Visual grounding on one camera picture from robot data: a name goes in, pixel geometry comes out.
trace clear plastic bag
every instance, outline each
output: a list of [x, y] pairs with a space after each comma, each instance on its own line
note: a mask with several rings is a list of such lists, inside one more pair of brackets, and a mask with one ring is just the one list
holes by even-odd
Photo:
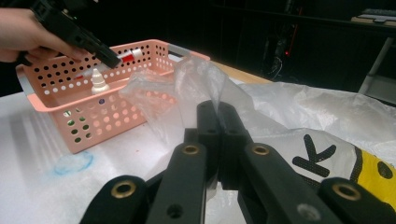
[[[170, 104], [167, 97], [151, 99], [148, 91], [175, 101]], [[174, 79], [147, 71], [133, 74], [120, 95], [142, 110], [170, 149], [183, 141], [185, 128], [196, 128], [198, 104], [212, 100], [215, 108], [219, 101], [233, 105], [253, 140], [274, 147], [300, 175], [318, 183], [332, 176], [352, 179], [356, 167], [362, 166], [355, 181], [396, 207], [396, 195], [389, 194], [396, 178], [383, 181], [376, 167], [381, 159], [387, 162], [388, 171], [396, 174], [396, 110], [377, 100], [353, 92], [281, 82], [236, 85], [212, 62], [193, 56], [175, 66]], [[329, 158], [318, 162], [329, 170], [326, 176], [293, 162], [296, 157], [310, 160], [309, 144], [317, 153], [335, 148]], [[221, 196], [214, 197], [212, 200], [219, 201], [212, 201], [214, 207], [206, 209], [220, 217], [209, 219], [217, 223], [232, 220], [221, 216], [235, 206], [235, 195], [222, 191]], [[223, 203], [224, 197], [233, 203]]]

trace finger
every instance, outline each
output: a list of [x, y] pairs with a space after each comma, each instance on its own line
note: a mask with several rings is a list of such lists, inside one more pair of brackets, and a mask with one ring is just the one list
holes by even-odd
[[19, 51], [12, 49], [0, 49], [0, 62], [13, 63], [17, 61]]
[[77, 47], [69, 45], [66, 42], [62, 41], [61, 38], [48, 32], [47, 30], [40, 35], [38, 39], [38, 44], [39, 46], [61, 52], [63, 55], [71, 59], [83, 60], [84, 57], [88, 54], [87, 50], [79, 49]]
[[28, 53], [39, 59], [50, 59], [56, 57], [59, 52], [53, 49], [37, 48], [28, 50]]
[[40, 62], [46, 61], [46, 59], [40, 59], [40, 58], [36, 57], [35, 55], [29, 54], [29, 53], [26, 54], [24, 57], [30, 63], [40, 63]]

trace black plastic part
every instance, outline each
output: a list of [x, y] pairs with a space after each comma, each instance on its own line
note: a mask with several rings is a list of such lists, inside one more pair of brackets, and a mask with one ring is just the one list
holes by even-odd
[[207, 150], [206, 180], [217, 183], [221, 136], [218, 116], [212, 101], [205, 101], [197, 106], [197, 133], [198, 142]]
[[146, 184], [148, 186], [148, 202], [149, 202], [149, 204], [152, 204], [154, 202], [155, 196], [157, 195], [158, 188], [161, 185], [161, 181], [163, 181], [164, 173], [165, 173], [165, 171], [162, 171], [146, 182]]
[[239, 156], [252, 140], [232, 105], [220, 102], [219, 124], [223, 131], [219, 160], [219, 181], [223, 189], [239, 188]]
[[248, 176], [241, 172], [240, 187], [238, 190], [238, 204], [247, 224], [263, 223], [268, 214], [257, 196], [256, 190], [251, 186]]
[[74, 19], [62, 13], [48, 0], [37, 0], [31, 7], [38, 21], [65, 42], [87, 50], [102, 63], [115, 68], [121, 60], [116, 52], [97, 39], [92, 33], [77, 26]]
[[163, 175], [146, 223], [204, 223], [206, 149], [180, 144]]
[[143, 179], [122, 175], [108, 181], [91, 201], [81, 224], [145, 223], [149, 201]]
[[344, 178], [323, 180], [318, 196], [345, 223], [396, 223], [396, 214], [391, 206], [379, 201], [359, 184]]
[[247, 145], [241, 163], [268, 213], [266, 223], [342, 223], [272, 147]]

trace white table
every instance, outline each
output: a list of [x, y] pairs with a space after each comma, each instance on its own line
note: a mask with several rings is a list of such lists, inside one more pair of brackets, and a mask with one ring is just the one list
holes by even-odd
[[[0, 223], [13, 224], [79, 223], [107, 181], [149, 180], [173, 150], [145, 123], [73, 155], [50, 116], [36, 112], [23, 92], [0, 98], [0, 142]], [[235, 194], [218, 189], [206, 204], [206, 223], [244, 223]]]

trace black metal frame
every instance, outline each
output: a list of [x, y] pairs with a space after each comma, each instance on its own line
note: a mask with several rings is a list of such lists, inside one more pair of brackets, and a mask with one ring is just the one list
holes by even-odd
[[325, 179], [316, 193], [270, 146], [254, 143], [232, 105], [197, 106], [165, 171], [145, 182], [119, 176], [98, 192], [80, 223], [204, 223], [206, 190], [238, 190], [247, 223], [396, 223], [391, 206], [357, 183]]

